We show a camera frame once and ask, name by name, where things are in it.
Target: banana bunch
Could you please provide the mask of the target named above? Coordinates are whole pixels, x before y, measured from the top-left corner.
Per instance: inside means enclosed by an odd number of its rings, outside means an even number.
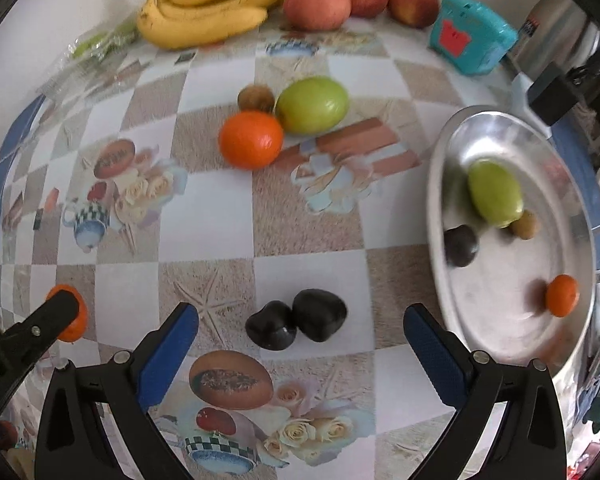
[[[282,0],[146,0],[136,24],[160,48],[217,43],[247,32],[267,19]]]

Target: stainless steel pot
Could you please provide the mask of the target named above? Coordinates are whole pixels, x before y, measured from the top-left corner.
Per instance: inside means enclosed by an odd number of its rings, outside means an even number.
[[[540,0],[518,36],[509,58],[533,80],[551,62],[574,80],[600,72],[600,28],[576,0]]]

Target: black plum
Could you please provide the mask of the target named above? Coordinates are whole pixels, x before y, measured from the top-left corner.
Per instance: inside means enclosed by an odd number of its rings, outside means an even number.
[[[462,224],[445,231],[445,255],[448,263],[466,267],[478,253],[478,237],[468,225]]]
[[[291,309],[282,301],[269,301],[259,312],[249,316],[244,327],[256,345],[273,351],[288,348],[298,332]]]
[[[347,319],[347,306],[338,296],[319,288],[308,288],[296,295],[293,320],[312,341],[327,341]]]

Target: metal tray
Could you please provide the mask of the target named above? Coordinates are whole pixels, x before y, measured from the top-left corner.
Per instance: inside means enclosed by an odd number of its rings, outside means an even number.
[[[488,226],[475,211],[466,171],[488,158],[505,166],[522,188],[525,208],[541,222],[532,240]],[[443,232],[471,225],[480,240],[475,260],[452,268]],[[552,376],[584,339],[594,300],[595,268],[589,220],[571,173],[551,144],[501,111],[469,107],[442,129],[427,189],[427,231],[436,290],[446,326],[470,349],[501,363],[547,363]],[[580,301],[565,318],[544,308],[546,284],[558,274],[580,284]]]

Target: orange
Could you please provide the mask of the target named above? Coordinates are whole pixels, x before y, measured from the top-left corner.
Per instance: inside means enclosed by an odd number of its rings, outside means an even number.
[[[66,290],[67,292],[72,293],[75,296],[75,299],[78,300],[78,316],[58,336],[60,341],[73,343],[78,341],[78,339],[82,337],[82,334],[84,334],[84,331],[87,330],[87,305],[84,303],[80,292],[71,285],[56,285],[46,295],[46,299],[48,300],[60,290]]]
[[[218,145],[224,159],[241,170],[259,170],[271,164],[282,149],[285,133],[278,120],[264,112],[248,110],[228,118]]]
[[[549,283],[544,304],[555,317],[568,316],[580,299],[578,282],[568,274],[560,274]]]

